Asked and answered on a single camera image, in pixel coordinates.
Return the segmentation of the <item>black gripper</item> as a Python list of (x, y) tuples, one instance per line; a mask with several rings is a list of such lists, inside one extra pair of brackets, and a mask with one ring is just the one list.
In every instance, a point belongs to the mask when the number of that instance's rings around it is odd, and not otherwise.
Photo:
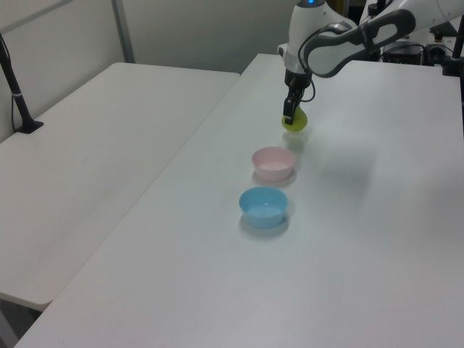
[(283, 103), (283, 124), (292, 125), (295, 109), (303, 98), (305, 90), (311, 84), (311, 73), (295, 73), (286, 70), (284, 83), (289, 91)]

